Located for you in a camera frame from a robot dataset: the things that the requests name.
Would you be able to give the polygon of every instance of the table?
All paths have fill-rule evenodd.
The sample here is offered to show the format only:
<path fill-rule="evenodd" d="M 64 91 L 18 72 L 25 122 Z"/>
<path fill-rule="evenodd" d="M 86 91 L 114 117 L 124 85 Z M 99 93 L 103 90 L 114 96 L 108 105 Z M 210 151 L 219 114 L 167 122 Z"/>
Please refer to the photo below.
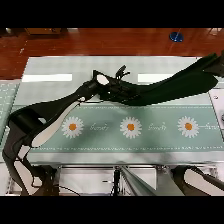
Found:
<path fill-rule="evenodd" d="M 71 94 L 91 78 L 92 70 L 114 76 L 121 66 L 126 65 L 131 74 L 124 77 L 125 81 L 149 84 L 157 77 L 175 74 L 197 59 L 158 56 L 31 57 L 12 111 Z M 217 86 L 223 88 L 222 79 L 218 79 Z M 98 98 L 94 97 L 92 101 L 98 101 Z M 194 138 L 188 138 L 178 130 L 178 121 L 183 121 L 185 116 L 190 121 L 194 118 L 200 128 Z M 83 134 L 66 138 L 60 128 L 47 143 L 31 149 L 28 155 L 30 162 L 180 164 L 224 161 L 223 140 L 208 93 L 141 108 L 111 102 L 84 104 L 72 110 L 65 120 L 68 121 L 69 117 L 85 121 Z M 129 139 L 122 135 L 120 124 L 133 117 L 142 124 L 142 131 L 140 136 Z"/>

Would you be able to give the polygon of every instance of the dark green cloth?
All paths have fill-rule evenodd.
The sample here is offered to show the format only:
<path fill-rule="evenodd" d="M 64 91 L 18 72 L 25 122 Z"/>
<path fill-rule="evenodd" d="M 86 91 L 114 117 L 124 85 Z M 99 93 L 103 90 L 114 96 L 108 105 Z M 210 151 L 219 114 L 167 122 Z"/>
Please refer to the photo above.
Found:
<path fill-rule="evenodd" d="M 218 80 L 214 77 L 216 74 L 204 72 L 203 70 L 216 59 L 216 54 L 210 54 L 172 77 L 151 85 L 136 85 L 121 81 L 122 86 L 131 88 L 140 97 L 123 101 L 123 99 L 117 96 L 110 101 L 120 102 L 129 106 L 145 106 L 206 93 L 216 86 Z M 100 95 L 101 100 L 107 100 L 110 97 L 107 93 Z"/>

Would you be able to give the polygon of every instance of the green band with daisies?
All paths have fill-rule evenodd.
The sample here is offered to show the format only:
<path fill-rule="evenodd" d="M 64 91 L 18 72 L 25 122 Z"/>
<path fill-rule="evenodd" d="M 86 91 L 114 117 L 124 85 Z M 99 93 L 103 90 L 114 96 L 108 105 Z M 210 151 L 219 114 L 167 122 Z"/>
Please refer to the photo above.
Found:
<path fill-rule="evenodd" d="M 4 134 L 2 144 L 7 136 Z M 224 149 L 212 106 L 80 106 L 33 152 L 206 152 Z"/>

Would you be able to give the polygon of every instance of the robotic arm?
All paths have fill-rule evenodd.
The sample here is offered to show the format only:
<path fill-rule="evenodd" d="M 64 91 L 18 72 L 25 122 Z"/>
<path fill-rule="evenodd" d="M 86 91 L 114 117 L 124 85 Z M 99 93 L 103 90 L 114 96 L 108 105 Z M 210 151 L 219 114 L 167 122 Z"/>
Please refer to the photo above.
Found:
<path fill-rule="evenodd" d="M 207 92 L 218 82 L 214 75 L 224 74 L 223 56 L 224 52 L 221 57 L 211 54 L 201 58 L 171 78 L 151 85 L 122 81 L 123 76 L 129 74 L 124 73 L 126 66 L 118 70 L 115 78 L 94 70 L 92 80 L 83 83 L 73 94 L 29 105 L 10 114 L 10 132 L 2 156 L 11 177 L 22 188 L 21 195 L 58 195 L 59 190 L 53 185 L 56 169 L 31 166 L 27 154 L 31 147 L 39 147 L 51 138 L 71 109 L 96 94 L 103 101 L 145 106 Z"/>

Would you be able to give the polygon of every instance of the red brown floor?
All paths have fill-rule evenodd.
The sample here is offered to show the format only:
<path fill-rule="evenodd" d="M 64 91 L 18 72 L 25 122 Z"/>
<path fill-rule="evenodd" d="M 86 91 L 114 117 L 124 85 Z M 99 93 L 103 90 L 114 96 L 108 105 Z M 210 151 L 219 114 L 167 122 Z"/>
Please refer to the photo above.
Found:
<path fill-rule="evenodd" d="M 21 78 L 30 56 L 151 55 L 205 56 L 224 50 L 221 28 L 79 28 L 62 29 L 60 35 L 28 35 L 0 38 L 0 79 Z M 169 34 L 180 31 L 181 43 Z"/>

